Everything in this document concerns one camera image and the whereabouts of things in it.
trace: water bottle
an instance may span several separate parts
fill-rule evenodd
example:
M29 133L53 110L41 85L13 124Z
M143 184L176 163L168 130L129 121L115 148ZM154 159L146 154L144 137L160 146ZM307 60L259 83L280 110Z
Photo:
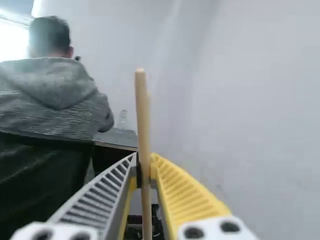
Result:
M123 133L126 127L126 121L127 121L127 110L122 110L120 112L119 122L117 125L117 130L116 130L117 133L120 133L120 134Z

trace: mounting hole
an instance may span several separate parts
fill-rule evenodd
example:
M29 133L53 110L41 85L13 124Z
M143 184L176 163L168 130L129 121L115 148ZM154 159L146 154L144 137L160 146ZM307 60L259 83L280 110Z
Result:
M79 232L71 240L90 240L90 235L87 232Z
M53 232L49 229L45 229L37 232L32 240L50 240L52 236Z
M200 239L203 238L205 234L200 228L190 226L184 231L184 235L187 239Z
M221 224L221 230L224 233L237 233L240 231L240 227L231 221L225 221Z

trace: desk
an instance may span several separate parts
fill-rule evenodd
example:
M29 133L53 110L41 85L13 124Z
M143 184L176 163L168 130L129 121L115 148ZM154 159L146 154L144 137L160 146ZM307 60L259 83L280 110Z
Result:
M98 132L93 141L96 146L138 151L138 141L135 131L122 130L122 133L117 132L117 128L112 128L107 132Z
M137 135L132 130L123 130L119 133L117 128L112 128L107 132L98 132L93 141L95 147L92 165L95 175L138 151Z

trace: gray plastic part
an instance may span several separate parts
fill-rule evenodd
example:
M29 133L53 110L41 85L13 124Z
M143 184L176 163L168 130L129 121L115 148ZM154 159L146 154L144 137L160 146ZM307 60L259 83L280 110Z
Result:
M17 230L11 240L98 240L98 236L89 226L33 222Z
M117 239L137 153L118 161L75 193L47 221L86 225L98 230L99 239Z

